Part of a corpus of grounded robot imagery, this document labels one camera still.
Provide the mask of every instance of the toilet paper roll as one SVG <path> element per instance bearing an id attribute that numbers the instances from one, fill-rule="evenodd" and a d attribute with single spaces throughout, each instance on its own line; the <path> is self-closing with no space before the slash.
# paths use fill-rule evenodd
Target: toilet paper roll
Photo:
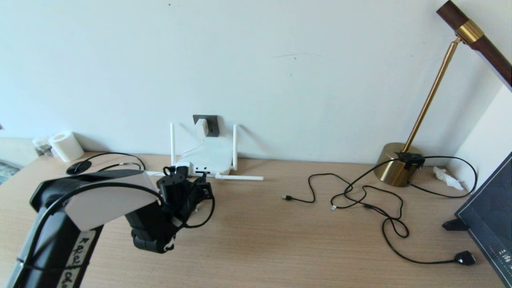
<path id="1" fill-rule="evenodd" d="M 64 131 L 50 138 L 50 145 L 64 162 L 74 161 L 83 155 L 83 149 L 71 131 Z"/>

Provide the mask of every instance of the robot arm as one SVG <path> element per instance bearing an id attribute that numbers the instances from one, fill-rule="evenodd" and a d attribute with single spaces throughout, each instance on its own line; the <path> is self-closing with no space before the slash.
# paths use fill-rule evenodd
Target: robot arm
<path id="1" fill-rule="evenodd" d="M 140 170 L 42 182 L 30 200 L 38 212 L 36 221 L 7 287 L 79 287 L 103 225 L 122 215 L 132 227 L 135 247 L 172 250 L 176 233 L 189 227 L 186 222 L 197 204 L 215 199 L 205 177 L 190 182 L 187 167 L 168 171 L 157 182 L 161 196 Z"/>

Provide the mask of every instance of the wooden desk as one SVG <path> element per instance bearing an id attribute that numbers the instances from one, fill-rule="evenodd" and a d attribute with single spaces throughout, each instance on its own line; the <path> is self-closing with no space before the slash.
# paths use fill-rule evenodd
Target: wooden desk
<path id="1" fill-rule="evenodd" d="M 140 157 L 148 170 L 168 165 L 168 156 Z M 127 159 L 96 158 L 90 171 Z M 0 286 L 6 285 L 35 219 L 30 196 L 41 181 L 65 177 L 68 165 L 41 157 L 0 186 Z M 171 252 L 160 255 L 135 248 L 124 217 L 106 224 L 82 287 L 503 287 L 466 232 L 441 227 L 465 199 L 392 188 L 373 174 L 361 181 L 404 198 L 403 219 L 411 236 L 404 240 L 391 227 L 388 230 L 405 255 L 435 261 L 469 250 L 477 257 L 477 264 L 469 267 L 421 265 L 402 260 L 386 245 L 381 215 L 360 205 L 331 211 L 329 199 L 346 186 L 333 177 L 313 179 L 315 204 L 281 199 L 283 194 L 309 199 L 310 174 L 333 172 L 352 180 L 371 165 L 240 159 L 239 167 L 238 173 L 263 175 L 265 181 L 209 179 L 217 200 L 212 219 L 201 228 L 181 230 Z M 430 173 L 430 168 L 420 171 L 417 183 L 458 192 Z M 367 200 L 397 212 L 397 200 L 383 194 L 370 193 Z M 203 204 L 189 223 L 202 222 L 209 208 L 210 203 Z"/>

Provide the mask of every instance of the crumpled tissue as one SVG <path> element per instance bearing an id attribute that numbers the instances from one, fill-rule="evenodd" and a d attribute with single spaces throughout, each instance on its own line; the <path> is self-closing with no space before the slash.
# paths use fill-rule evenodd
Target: crumpled tissue
<path id="1" fill-rule="evenodd" d="M 461 191 L 464 190 L 464 188 L 460 184 L 460 181 L 448 175 L 445 169 L 439 169 L 434 166 L 434 174 L 436 174 L 437 179 L 446 182 L 446 185 L 450 187 L 455 187 Z"/>

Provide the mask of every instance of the monitor screen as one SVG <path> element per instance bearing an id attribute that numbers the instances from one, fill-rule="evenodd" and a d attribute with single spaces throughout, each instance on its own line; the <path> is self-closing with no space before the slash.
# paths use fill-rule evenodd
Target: monitor screen
<path id="1" fill-rule="evenodd" d="M 512 287 L 512 153 L 455 213 L 507 287 Z"/>

